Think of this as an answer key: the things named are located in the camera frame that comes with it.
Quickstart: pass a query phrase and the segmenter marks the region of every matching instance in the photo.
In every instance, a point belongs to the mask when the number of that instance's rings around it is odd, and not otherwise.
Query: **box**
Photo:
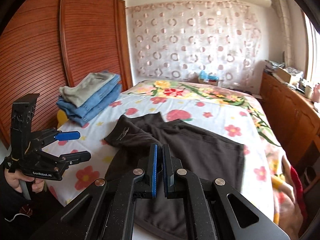
[[[276,69],[276,74],[280,77],[284,82],[289,83],[290,85],[296,85],[300,81],[300,76],[292,76],[288,72],[284,71],[281,68]]]

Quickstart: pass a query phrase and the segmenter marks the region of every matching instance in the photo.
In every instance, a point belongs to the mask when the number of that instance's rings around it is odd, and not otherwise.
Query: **bed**
[[[288,225],[299,230],[301,219],[293,221],[288,217],[288,214],[296,213],[301,216],[298,205],[293,204],[291,177],[282,171],[283,165],[290,169],[290,164],[268,125],[261,105],[247,94],[209,85],[143,81],[121,93],[114,103],[84,127],[66,122],[60,130],[78,130],[80,139],[56,141],[44,150],[57,156],[88,150],[92,158],[89,162],[70,166],[62,182],[47,181],[50,192],[65,206],[95,179],[103,178],[117,152],[103,138],[113,130],[119,117],[122,114],[138,117],[157,112],[165,121],[181,119],[244,144],[241,193],[275,223],[279,224],[279,215],[284,215],[286,223],[282,228],[286,232]],[[157,238],[135,226],[133,239]]]

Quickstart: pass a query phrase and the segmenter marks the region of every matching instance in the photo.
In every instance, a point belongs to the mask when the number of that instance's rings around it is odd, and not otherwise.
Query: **shirt logo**
[[[120,136],[117,138],[117,140],[121,141],[124,136],[127,134],[127,132],[129,131],[129,127],[124,128],[123,132],[120,134]]]

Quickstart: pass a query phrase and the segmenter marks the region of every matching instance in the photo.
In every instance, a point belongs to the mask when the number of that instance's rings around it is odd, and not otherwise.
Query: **person's hand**
[[[24,181],[34,181],[32,184],[32,191],[35,193],[39,193],[43,190],[44,187],[44,179],[35,179],[32,177],[28,177],[24,175],[21,171],[16,170],[15,173],[10,173],[8,169],[4,169],[4,177],[7,183],[16,191],[22,193],[22,188],[20,186],[19,179]]]

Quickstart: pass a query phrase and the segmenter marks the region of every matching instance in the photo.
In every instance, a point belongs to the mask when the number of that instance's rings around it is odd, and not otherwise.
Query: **folded jeans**
[[[115,74],[109,72],[89,73],[76,87],[60,87],[59,92],[66,102],[80,107],[114,76]]]
[[[93,107],[84,117],[80,117],[77,114],[71,113],[67,114],[68,118],[82,127],[95,118],[102,110],[104,110],[107,106],[109,106],[111,103],[117,100],[121,93],[122,86],[120,84],[117,84],[111,92],[103,98],[103,100],[100,101],[95,107]]]
[[[120,80],[119,75],[115,75],[107,84],[95,92],[87,101],[80,107],[76,107],[74,104],[66,102],[61,96],[57,101],[57,105],[62,109],[66,115],[78,115],[80,118],[85,117],[92,108],[99,104],[117,85]]]

